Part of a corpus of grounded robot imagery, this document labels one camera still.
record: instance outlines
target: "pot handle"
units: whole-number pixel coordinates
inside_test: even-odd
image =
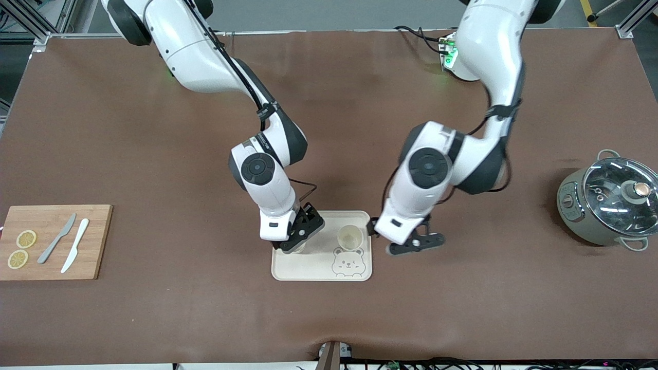
[[[616,151],[614,151],[614,150],[612,150],[612,149],[604,149],[604,150],[601,150],[601,151],[596,155],[596,160],[597,160],[597,161],[600,161],[600,160],[601,160],[601,154],[603,154],[603,153],[612,154],[613,157],[621,157],[621,155],[619,155],[619,153],[617,153]]]
[[[626,249],[628,249],[628,250],[632,250],[632,251],[644,251],[644,250],[647,249],[647,247],[649,246],[649,240],[648,240],[647,238],[629,239],[629,238],[622,238],[622,237],[620,236],[620,237],[618,237],[618,238],[615,238],[615,240],[616,240],[619,244],[621,244],[621,245],[623,245],[624,247],[626,247]],[[642,243],[642,248],[635,249],[635,248],[629,246],[627,242],[641,242],[641,243]]]

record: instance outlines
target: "bear illustration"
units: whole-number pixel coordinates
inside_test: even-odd
[[[366,272],[363,250],[358,248],[347,251],[341,247],[334,249],[334,264],[331,269],[337,277],[361,277]]]

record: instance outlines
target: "white plastic knife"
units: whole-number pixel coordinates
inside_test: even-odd
[[[80,221],[80,227],[78,227],[76,239],[73,241],[71,251],[68,253],[68,257],[66,258],[66,262],[64,262],[64,266],[62,267],[62,271],[60,271],[60,273],[65,273],[78,256],[78,244],[80,243],[80,239],[82,239],[85,230],[87,230],[87,225],[89,225],[89,219],[82,219],[82,221]]]

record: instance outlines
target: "wooden cutting board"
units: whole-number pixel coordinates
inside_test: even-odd
[[[37,263],[41,253],[48,248],[64,225],[76,214],[73,227],[61,238],[50,258]],[[101,265],[105,237],[110,225],[112,206],[85,205],[16,205],[9,208],[2,237],[0,237],[0,280],[85,280],[95,279]],[[78,244],[78,256],[65,273],[60,273],[73,245],[82,219],[89,219],[89,226]],[[26,248],[28,262],[19,269],[7,265],[10,254],[20,249],[16,238],[25,230],[37,234],[36,243]]]

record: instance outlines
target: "gray knife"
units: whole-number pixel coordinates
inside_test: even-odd
[[[46,250],[43,251],[43,253],[39,256],[39,259],[37,260],[38,263],[45,263],[48,260],[48,257],[50,257],[50,253],[53,253],[53,249],[55,249],[55,246],[57,245],[57,243],[59,243],[59,240],[64,236],[66,236],[66,234],[68,234],[69,231],[71,231],[71,228],[73,227],[73,223],[75,222],[76,222],[76,214],[74,213],[71,215],[71,218],[68,219],[68,222],[66,223],[66,225],[64,225],[62,231],[59,232],[59,235],[55,237],[55,240],[53,240],[53,242],[50,243],[50,246],[48,246],[48,248],[46,248]]]

